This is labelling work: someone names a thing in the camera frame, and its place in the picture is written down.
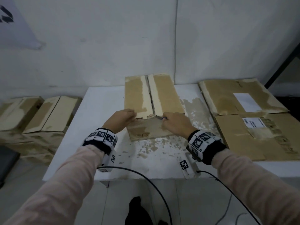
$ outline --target wrist tracker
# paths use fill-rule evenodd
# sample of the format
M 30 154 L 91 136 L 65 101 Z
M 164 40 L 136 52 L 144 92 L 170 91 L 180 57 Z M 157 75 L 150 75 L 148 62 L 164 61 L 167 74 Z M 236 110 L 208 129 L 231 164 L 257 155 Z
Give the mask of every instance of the wrist tracker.
M 118 141 L 117 135 L 106 128 L 98 128 L 92 132 L 83 142 L 82 146 L 94 145 L 104 152 L 101 166 L 113 166 L 115 162 L 116 151 L 114 150 Z M 100 172 L 110 172 L 112 168 L 101 169 Z
M 212 164 L 213 157 L 227 147 L 221 138 L 206 130 L 196 130 L 188 138 L 186 149 L 192 154 L 193 159 L 206 165 Z

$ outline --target white label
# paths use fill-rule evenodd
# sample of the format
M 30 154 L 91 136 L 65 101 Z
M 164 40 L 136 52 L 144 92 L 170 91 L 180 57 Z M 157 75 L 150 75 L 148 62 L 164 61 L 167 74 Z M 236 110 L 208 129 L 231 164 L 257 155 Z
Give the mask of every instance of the white label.
M 234 93 L 234 96 L 246 112 L 257 112 L 262 110 L 248 93 Z
M 245 125 L 250 129 L 265 127 L 263 121 L 259 117 L 243 117 L 242 119 Z

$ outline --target black cable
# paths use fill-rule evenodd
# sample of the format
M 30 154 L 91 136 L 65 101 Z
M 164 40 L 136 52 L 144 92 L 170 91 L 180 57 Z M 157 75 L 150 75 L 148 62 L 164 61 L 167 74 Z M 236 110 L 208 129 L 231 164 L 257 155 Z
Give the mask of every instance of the black cable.
M 226 216 L 226 214 L 227 214 L 227 212 L 228 212 L 228 209 L 229 209 L 229 205 L 230 205 L 230 202 L 231 202 L 231 198 L 232 198 L 232 194 L 230 194 L 229 202 L 228 202 L 227 209 L 226 209 L 224 215 L 223 215 L 223 216 L 215 223 L 215 225 L 218 225 L 219 222 L 221 222 L 222 219 L 225 218 L 225 216 Z
M 99 168 L 117 168 L 117 169 L 122 169 L 122 170 L 128 170 L 128 171 L 131 171 L 133 173 L 136 173 L 138 175 L 141 175 L 144 179 L 146 179 L 148 182 L 150 182 L 150 184 L 157 190 L 157 192 L 159 193 L 159 195 L 161 196 L 161 198 L 163 199 L 163 202 L 165 203 L 166 207 L 167 207 L 167 210 L 168 210 L 168 213 L 169 213 L 169 217 L 170 217 L 170 225 L 173 225 L 173 222 L 172 222 L 172 217 L 171 217 L 171 212 L 170 212 L 170 209 L 169 209 L 169 206 L 167 204 L 167 201 L 165 200 L 165 198 L 163 197 L 163 195 L 161 194 L 161 192 L 159 191 L 159 189 L 153 184 L 152 181 L 150 181 L 149 178 L 147 178 L 145 175 L 135 171 L 135 170 L 131 170 L 131 169 L 128 169 L 128 168 L 125 168 L 125 167 L 120 167 L 120 166 L 101 166 L 101 167 L 97 167 L 97 169 Z
M 247 213 L 243 212 L 243 213 L 239 214 L 239 215 L 236 217 L 236 219 L 235 219 L 234 225 L 238 225 L 238 218 L 239 218 L 241 215 L 247 215 Z
M 239 200 L 239 202 L 241 202 L 241 204 L 247 209 L 247 211 L 249 212 L 249 214 L 253 217 L 253 219 L 257 222 L 257 224 L 259 224 L 259 225 L 261 225 L 259 222 L 258 222 L 258 220 L 255 218 L 255 216 L 252 214 L 252 212 L 250 212 L 250 210 L 247 208 L 247 206 L 231 191 L 231 189 L 229 189 L 225 184 L 223 184 L 223 182 L 221 182 L 220 181 L 220 179 L 218 179 L 216 176 L 214 176 L 213 174 L 211 174 L 211 173 L 209 173 L 209 172 L 207 172 L 207 171 L 204 171 L 204 170 L 199 170 L 199 171 L 197 171 L 197 173 L 201 173 L 201 172 L 203 172 L 203 173 L 206 173 L 206 174 L 209 174 L 209 175 L 211 175 L 211 176 L 213 176 L 217 181 L 219 181 L 223 186 L 225 186 L 232 194 L 233 194 L 233 196 L 235 196 L 238 200 Z
M 178 0 L 176 0 L 175 7 L 175 27 L 174 27 L 174 84 L 175 84 L 175 74 L 176 74 L 176 44 L 177 44 L 177 13 L 178 13 Z

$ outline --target right hand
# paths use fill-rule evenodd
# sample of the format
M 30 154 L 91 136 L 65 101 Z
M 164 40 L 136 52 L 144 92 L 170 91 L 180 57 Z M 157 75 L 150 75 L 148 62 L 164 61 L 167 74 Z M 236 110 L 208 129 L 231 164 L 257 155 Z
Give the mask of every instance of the right hand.
M 163 119 L 163 126 L 171 133 L 182 136 L 185 139 L 188 139 L 190 134 L 197 130 L 197 128 L 192 126 L 189 118 L 184 114 L 178 112 L 164 112 L 163 117 L 167 118 Z

